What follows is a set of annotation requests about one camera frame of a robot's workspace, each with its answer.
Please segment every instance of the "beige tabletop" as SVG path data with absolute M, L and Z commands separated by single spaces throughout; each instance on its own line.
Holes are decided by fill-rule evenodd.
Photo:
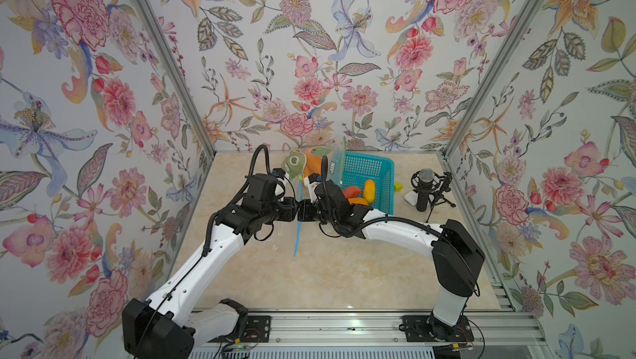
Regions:
M 285 152 L 271 152 L 272 168 L 279 167 Z M 177 256 L 175 268 L 196 250 L 205 238 L 210 214 L 221 209 L 245 181 L 252 154 L 218 153 L 212 164 L 192 222 Z M 403 198 L 411 189 L 410 177 L 422 168 L 442 173 L 433 154 L 380 154 L 395 163 L 395 182 L 404 188 L 394 195 L 394 215 L 425 220 Z M 256 172 L 265 172 L 260 155 Z M 305 189 L 303 196 L 308 197 Z M 446 195 L 455 201 L 452 192 Z M 431 223 L 448 219 L 464 223 L 458 207 L 435 207 Z M 207 288 L 197 308 L 215 306 L 230 298 L 250 309 L 431 309 L 438 299 L 440 284 L 432 260 L 395 244 L 358 237 L 330 238 L 317 222 L 301 227 L 298 255 L 294 257 L 297 222 L 275 222 L 272 236 L 264 242 L 251 239 L 230 259 Z M 331 226 L 325 232 L 335 234 Z M 270 230 L 263 226 L 262 239 Z M 484 270 L 478 278 L 480 297 L 468 300 L 468 309 L 499 309 Z

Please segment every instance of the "floral wallpaper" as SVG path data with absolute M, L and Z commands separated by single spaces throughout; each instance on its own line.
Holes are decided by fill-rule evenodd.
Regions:
M 216 148 L 241 151 L 441 149 L 525 0 L 149 1 Z
M 0 356 L 123 357 L 211 160 L 130 0 L 0 0 L 0 32 Z
M 558 357 L 636 355 L 633 0 L 546 0 L 453 153 L 518 307 Z

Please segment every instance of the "orange lily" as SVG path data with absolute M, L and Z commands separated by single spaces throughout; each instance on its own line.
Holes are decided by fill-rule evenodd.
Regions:
M 221 79 L 223 79 L 223 87 L 225 87 L 225 101 L 217 102 L 216 104 L 211 106 L 210 112 L 208 112 L 207 116 L 210 116 L 212 114 L 212 111 L 216 107 L 219 107 L 219 109 L 225 109 L 225 116 L 228 115 L 228 112 L 230 113 L 230 117 L 228 118 L 228 121 L 225 123 L 225 125 L 228 125 L 230 123 L 230 120 L 232 120 L 232 105 L 234 105 L 234 106 L 236 106 L 238 108 L 241 108 L 241 109 L 247 109 L 247 110 L 253 110 L 253 109 L 244 107 L 243 105 L 237 103 L 237 101 L 242 100 L 245 97 L 230 98 L 230 92 L 228 91 L 228 85 L 225 83 L 225 79 L 223 78 L 223 76 L 221 76 Z
M 501 153 L 501 150 L 499 149 L 499 141 L 497 140 L 497 130 L 503 132 L 504 134 L 507 134 L 507 133 L 504 131 L 504 129 L 499 127 L 497 123 L 499 123 L 501 118 L 504 117 L 505 113 L 508 112 L 508 108 L 510 108 L 511 104 L 512 104 L 512 101 L 510 101 L 508 106 L 505 108 L 504 112 L 502 112 L 501 115 L 499 115 L 494 122 L 485 117 L 481 117 L 480 119 L 475 120 L 473 123 L 481 122 L 481 127 L 484 127 L 486 130 L 478 133 L 477 135 L 480 135 L 480 134 L 483 134 L 483 135 L 480 138 L 473 140 L 473 142 L 483 140 L 484 138 L 490 135 L 490 132 L 492 132 L 492 135 L 495 137 L 495 145 L 497 146 L 497 150 L 499 151 L 499 153 Z

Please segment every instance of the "flower stem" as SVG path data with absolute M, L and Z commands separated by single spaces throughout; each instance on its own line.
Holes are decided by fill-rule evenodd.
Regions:
M 48 172 L 47 169 L 44 168 L 44 166 L 42 166 L 42 163 L 40 163 L 39 159 L 37 158 L 36 154 L 31 154 L 31 159 L 33 159 L 33 163 L 36 164 L 37 168 L 39 168 L 44 174 L 46 174 L 46 176 L 48 178 L 51 178 L 51 173 Z M 68 192 L 69 195 L 75 197 L 76 199 L 79 199 L 80 196 L 77 195 L 75 192 L 73 192 L 72 190 L 70 190 L 66 185 L 62 185 L 62 188 Z
M 550 280 L 548 283 L 546 283 L 546 288 L 550 287 L 551 285 L 555 284 L 556 282 L 562 279 L 569 278 L 570 276 L 576 276 L 576 271 L 574 269 L 570 269 L 569 271 L 566 271 L 562 273 L 561 275 Z

